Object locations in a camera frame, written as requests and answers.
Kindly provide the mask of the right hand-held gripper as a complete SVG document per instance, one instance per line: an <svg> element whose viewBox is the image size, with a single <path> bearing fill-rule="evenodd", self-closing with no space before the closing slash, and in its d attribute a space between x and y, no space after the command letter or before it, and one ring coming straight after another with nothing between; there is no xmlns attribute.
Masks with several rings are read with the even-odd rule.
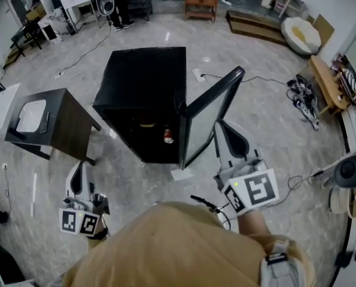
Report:
<svg viewBox="0 0 356 287"><path fill-rule="evenodd" d="M215 135L221 169L214 176L236 214L243 215L279 200L275 172L260 156L252 135L236 123L215 123ZM244 161L231 167L231 160Z"/></svg>

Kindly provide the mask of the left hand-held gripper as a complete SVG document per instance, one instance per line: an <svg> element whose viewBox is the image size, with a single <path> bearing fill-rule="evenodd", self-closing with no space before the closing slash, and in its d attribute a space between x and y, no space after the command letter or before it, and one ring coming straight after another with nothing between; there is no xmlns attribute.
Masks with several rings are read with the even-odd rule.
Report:
<svg viewBox="0 0 356 287"><path fill-rule="evenodd" d="M65 181L63 208L59 209L59 227L64 233L86 237L100 237L103 214L110 214L108 198L105 194L94 193L93 166L84 161L81 164L81 194L76 195L71 188L75 166Z"/></svg>

